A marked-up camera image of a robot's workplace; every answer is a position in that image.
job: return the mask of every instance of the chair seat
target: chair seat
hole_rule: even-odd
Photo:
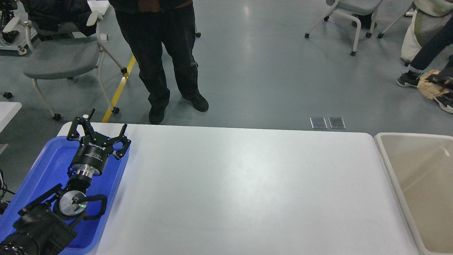
[[[382,0],[340,0],[337,8],[348,10],[359,15],[368,15],[374,12]],[[326,0],[326,4],[332,6],[335,0]]]
[[[31,54],[24,74],[32,79],[62,79],[93,70],[99,57],[96,37],[42,42]]]

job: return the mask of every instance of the yellow floor line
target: yellow floor line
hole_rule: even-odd
[[[121,78],[120,85],[118,85],[115,95],[113,95],[113,98],[112,98],[113,106],[116,106],[116,103],[120,99],[120,95],[123,92],[124,86],[126,85],[127,79],[129,78],[129,74],[131,73],[134,65],[135,65],[135,57],[132,56],[132,58],[130,59],[129,65],[127,66],[127,73],[125,73],[123,78]],[[111,115],[112,115],[112,111],[110,110],[110,108],[107,108],[106,113],[104,114],[104,118],[102,118],[102,123],[109,122]]]

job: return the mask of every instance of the black jacket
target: black jacket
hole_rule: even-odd
[[[130,14],[137,13],[137,0],[109,0],[109,2],[116,10],[124,11]],[[171,10],[185,2],[187,2],[187,0],[159,0],[162,12]]]
[[[28,19],[38,23],[39,28],[57,31],[62,22],[73,22],[86,36],[96,32],[96,26],[87,27],[91,14],[87,0],[21,0]]]

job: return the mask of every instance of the chair armrest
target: chair armrest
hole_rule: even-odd
[[[97,22],[97,20],[102,20],[102,16],[99,17],[99,12],[97,10],[91,12],[90,16],[88,17],[87,20],[87,27],[94,26]]]
[[[25,23],[21,21],[19,17],[14,17],[8,22],[8,24],[6,24],[5,28],[3,28],[3,33],[9,33],[13,31],[17,24],[20,24],[23,27],[26,26]]]

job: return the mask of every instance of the blue tray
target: blue tray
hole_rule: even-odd
[[[68,181],[67,167],[70,165],[78,146],[79,142],[67,141],[66,137],[63,136],[55,137],[46,143],[13,200],[3,216],[0,217],[0,241],[15,231],[13,223],[19,219],[17,214],[19,210],[53,186],[61,183],[65,187]],[[118,149],[116,146],[120,148],[121,143],[114,146],[115,149]],[[60,253],[61,255],[83,255],[97,245],[104,231],[128,157],[129,150],[121,160],[116,160],[113,156],[110,156],[103,174],[93,177],[87,196],[106,195],[106,213],[94,221],[81,221],[74,229],[77,232],[77,237]],[[88,203],[87,215],[97,215],[100,208],[101,203],[99,201]]]

